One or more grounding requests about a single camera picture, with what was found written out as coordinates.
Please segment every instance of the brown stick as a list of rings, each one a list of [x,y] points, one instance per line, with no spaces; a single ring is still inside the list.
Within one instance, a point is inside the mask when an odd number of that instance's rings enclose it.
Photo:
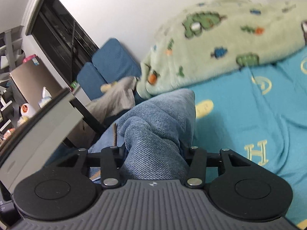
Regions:
[[[97,171],[95,174],[93,174],[93,175],[90,177],[90,179],[91,179],[91,180],[94,180],[94,179],[98,178],[99,176],[100,176],[100,170]]]
[[[116,123],[113,124],[113,137],[114,137],[113,146],[117,146],[117,124]]]

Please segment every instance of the white cup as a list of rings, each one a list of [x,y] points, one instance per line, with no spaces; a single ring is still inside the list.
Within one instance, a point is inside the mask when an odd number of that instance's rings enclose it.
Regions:
[[[21,106],[20,112],[22,116],[33,117],[36,113],[35,109],[29,103],[25,103]]]

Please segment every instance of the window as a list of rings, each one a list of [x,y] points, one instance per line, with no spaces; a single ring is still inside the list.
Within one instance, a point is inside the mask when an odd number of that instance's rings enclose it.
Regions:
[[[40,0],[27,31],[67,84],[98,50],[59,0]]]

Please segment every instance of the fleece blanket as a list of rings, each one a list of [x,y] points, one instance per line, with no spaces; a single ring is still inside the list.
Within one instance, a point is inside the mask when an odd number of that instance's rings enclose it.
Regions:
[[[240,69],[274,63],[307,43],[307,3],[214,0],[165,23],[141,63],[145,99]]]

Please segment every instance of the small label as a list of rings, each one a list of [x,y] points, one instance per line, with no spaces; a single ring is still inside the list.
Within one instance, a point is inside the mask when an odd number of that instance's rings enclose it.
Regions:
[[[33,60],[34,65],[36,65],[36,66],[38,66],[38,65],[39,65],[39,62],[37,61],[37,59],[36,59],[36,58],[33,58],[32,60]]]
[[[214,104],[212,100],[203,100],[195,106],[196,118],[202,118],[208,115],[213,110]]]
[[[149,183],[149,185],[152,186],[152,187],[155,187],[155,186],[157,186],[158,184],[157,184],[156,182],[151,182],[151,183]]]

